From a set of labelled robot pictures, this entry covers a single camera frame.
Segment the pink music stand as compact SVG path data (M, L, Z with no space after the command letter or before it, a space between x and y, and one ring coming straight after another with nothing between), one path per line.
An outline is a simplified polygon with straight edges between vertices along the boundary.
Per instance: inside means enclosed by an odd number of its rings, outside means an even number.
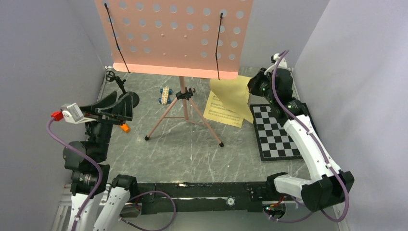
M251 0L97 0L113 60L120 72L178 76L176 101L190 104L186 77L235 79Z

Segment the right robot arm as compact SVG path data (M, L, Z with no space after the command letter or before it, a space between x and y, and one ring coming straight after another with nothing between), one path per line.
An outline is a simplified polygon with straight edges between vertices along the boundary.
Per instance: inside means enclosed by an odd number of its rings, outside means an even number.
M316 212L345 202L354 177L325 150L307 105L293 97L292 86L290 71L281 68L275 77L261 68L248 83L250 94L267 100L266 104L250 106L261 159L303 159L310 174L309 180L286 172L270 175L265 192L271 200L293 196Z

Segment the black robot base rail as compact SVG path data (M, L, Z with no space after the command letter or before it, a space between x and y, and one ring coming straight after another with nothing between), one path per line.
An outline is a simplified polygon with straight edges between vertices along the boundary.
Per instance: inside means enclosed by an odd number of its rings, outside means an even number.
M240 211L262 212L286 195L273 192L266 182L142 183L114 180L112 187L130 191L129 204L141 214L164 212Z

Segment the yellow sheet music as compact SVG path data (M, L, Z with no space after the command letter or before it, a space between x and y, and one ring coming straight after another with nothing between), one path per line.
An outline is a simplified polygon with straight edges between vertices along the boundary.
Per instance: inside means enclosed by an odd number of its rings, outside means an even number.
M225 108L220 99L212 91L209 93L203 115L205 119L237 128L241 128L243 124L243 118L236 112Z
M222 102L224 108L235 112L239 118L253 123L254 117L249 107L248 83L250 77L238 75L234 79L211 79L209 87Z

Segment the black microphone stand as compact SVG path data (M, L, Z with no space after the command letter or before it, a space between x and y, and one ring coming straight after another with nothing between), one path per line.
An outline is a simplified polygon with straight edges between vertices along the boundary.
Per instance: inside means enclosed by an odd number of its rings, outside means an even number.
M118 85L118 87L120 88L120 90L122 91L122 94L118 97L118 99L121 99L125 96L126 93L130 93L130 95L132 95L133 97L133 108L135 108L139 102L140 102L140 98L138 96L137 93L133 92L133 91L126 91L125 87L124 87L124 83L126 82L125 80L122 80L119 76L117 76L113 71L108 71L108 73L105 76L105 79L108 82L116 82L116 84Z

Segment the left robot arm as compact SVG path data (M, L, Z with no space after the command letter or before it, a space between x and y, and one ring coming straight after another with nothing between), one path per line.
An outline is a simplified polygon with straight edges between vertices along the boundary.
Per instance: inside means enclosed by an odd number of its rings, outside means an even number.
M73 222L70 230L88 230L90 218L87 208L95 201L95 196L104 192L110 166L104 165L113 127L125 124L133 119L133 109L140 98L134 92L117 95L112 92L94 104L78 106L65 104L60 111L67 123L84 124L84 141L72 141L64 145L63 158L65 169L71 170L71 193L81 203L74 207Z

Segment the orange toy microphone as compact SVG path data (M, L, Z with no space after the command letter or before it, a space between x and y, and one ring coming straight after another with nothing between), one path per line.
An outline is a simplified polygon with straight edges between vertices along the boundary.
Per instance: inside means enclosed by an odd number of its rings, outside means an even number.
M125 133L129 133L130 132L130 127L124 123L122 125L119 126Z

